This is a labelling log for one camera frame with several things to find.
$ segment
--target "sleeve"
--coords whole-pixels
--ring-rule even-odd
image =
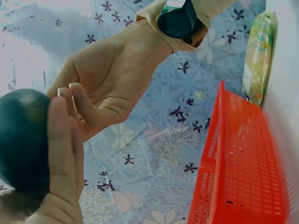
[[[158,26],[157,20],[166,0],[155,0],[136,15],[136,21],[147,19],[152,27],[170,44],[173,52],[180,50],[193,52],[201,44],[203,38],[211,27],[211,20],[230,7],[236,0],[192,0],[197,17],[205,25],[192,36],[192,45],[185,43],[180,39],[174,39],[162,33]]]

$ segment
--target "package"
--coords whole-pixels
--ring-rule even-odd
[[[255,18],[250,30],[242,90],[255,105],[261,104],[268,82],[274,18],[275,14],[272,12],[261,13]]]

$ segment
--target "hand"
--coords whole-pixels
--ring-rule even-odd
[[[66,100],[53,98],[48,121],[50,193],[27,224],[82,224],[79,197],[84,186],[83,144]]]
[[[86,141],[127,119],[155,69],[171,53],[171,46],[146,19],[135,22],[69,57],[48,96],[56,96],[58,88],[61,96],[73,96],[76,118]]]

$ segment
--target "red basket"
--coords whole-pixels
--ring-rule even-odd
[[[283,224],[282,164],[261,108],[221,82],[187,224]]]

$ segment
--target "blue floral fabric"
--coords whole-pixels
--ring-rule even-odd
[[[45,92],[67,56],[120,32],[150,2],[0,0],[0,95]],[[85,224],[186,222],[219,81],[243,96],[247,39],[264,9],[264,0],[238,0],[196,52],[160,64],[126,122],[85,143]]]

